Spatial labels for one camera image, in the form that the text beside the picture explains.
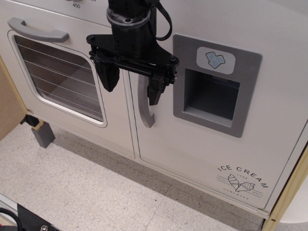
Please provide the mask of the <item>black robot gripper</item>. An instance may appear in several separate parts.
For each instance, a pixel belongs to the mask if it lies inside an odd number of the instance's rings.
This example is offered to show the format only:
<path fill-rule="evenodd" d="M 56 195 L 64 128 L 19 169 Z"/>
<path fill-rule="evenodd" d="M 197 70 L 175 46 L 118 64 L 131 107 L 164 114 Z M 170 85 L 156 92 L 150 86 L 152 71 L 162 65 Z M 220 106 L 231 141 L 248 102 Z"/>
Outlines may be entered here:
<path fill-rule="evenodd" d="M 146 23 L 140 28 L 112 28 L 111 34 L 86 37 L 91 46 L 90 58 L 103 87 L 112 92 L 119 81 L 119 70 L 125 69 L 148 77 L 149 105 L 157 105 L 166 84 L 177 78 L 177 57 L 157 43 Z"/>

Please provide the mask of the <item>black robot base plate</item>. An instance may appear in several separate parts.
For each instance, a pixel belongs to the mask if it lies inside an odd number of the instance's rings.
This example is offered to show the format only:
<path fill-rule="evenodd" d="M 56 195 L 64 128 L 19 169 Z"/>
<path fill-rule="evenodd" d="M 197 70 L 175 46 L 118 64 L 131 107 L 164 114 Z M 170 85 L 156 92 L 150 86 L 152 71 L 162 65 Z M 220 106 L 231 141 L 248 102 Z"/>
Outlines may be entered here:
<path fill-rule="evenodd" d="M 17 204 L 17 213 L 1 207 L 0 212 L 10 216 L 15 222 L 16 226 L 1 226 L 1 231 L 60 231 L 53 224 L 47 222 L 41 217 L 37 216 L 30 210 L 26 209 L 20 204 Z"/>

